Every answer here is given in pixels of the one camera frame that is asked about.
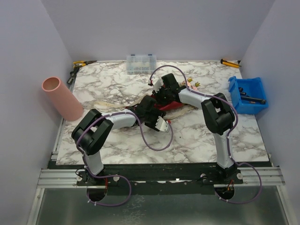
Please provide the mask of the beige printed ribbon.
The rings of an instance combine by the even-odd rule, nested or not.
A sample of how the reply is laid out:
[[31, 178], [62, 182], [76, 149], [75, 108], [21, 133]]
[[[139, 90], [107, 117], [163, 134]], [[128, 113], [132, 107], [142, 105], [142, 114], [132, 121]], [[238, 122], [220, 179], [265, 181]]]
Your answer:
[[[123, 104], [112, 104], [112, 103], [108, 103], [108, 102], [104, 102], [104, 101], [95, 101], [93, 103], [93, 105], [98, 105], [98, 106], [104, 106], [104, 107], [110, 107], [110, 108], [125, 108], [127, 106], [133, 106], [136, 105], [138, 103], [140, 103], [140, 99], [138, 99], [137, 101], [135, 101], [134, 103], [132, 103], [131, 105], [123, 105]], [[168, 120], [173, 120], [177, 117], [183, 116], [185, 114], [187, 114], [190, 111], [195, 110], [196, 108], [193, 106], [183, 106], [180, 109], [176, 109], [176, 110], [172, 110], [171, 112], [168, 112], [165, 116], [165, 119]]]

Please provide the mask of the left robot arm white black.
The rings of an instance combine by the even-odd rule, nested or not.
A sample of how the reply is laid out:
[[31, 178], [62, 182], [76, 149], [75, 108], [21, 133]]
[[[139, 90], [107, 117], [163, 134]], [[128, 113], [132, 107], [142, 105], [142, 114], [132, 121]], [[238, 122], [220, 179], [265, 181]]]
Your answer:
[[157, 109], [155, 104], [156, 100], [146, 95], [137, 105], [120, 112], [103, 115], [97, 109], [91, 109], [75, 127], [71, 137], [83, 154], [84, 164], [90, 170], [88, 180], [93, 185], [103, 182], [100, 149], [112, 130], [144, 124], [155, 131], [169, 131], [169, 124], [163, 119], [165, 112]]

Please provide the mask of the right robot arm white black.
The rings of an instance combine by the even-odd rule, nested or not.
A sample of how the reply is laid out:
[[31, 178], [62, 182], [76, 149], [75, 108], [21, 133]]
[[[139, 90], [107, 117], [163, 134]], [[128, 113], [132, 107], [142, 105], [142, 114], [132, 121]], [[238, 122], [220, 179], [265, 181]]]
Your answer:
[[224, 94], [218, 93], [212, 97], [206, 97], [187, 85], [180, 86], [173, 74], [163, 76], [155, 84], [150, 81], [149, 85], [153, 86], [152, 95], [161, 106], [177, 102], [202, 109], [205, 125], [215, 140], [216, 179], [222, 184], [230, 181], [233, 178], [233, 172], [237, 169], [232, 158], [229, 137], [235, 116]]

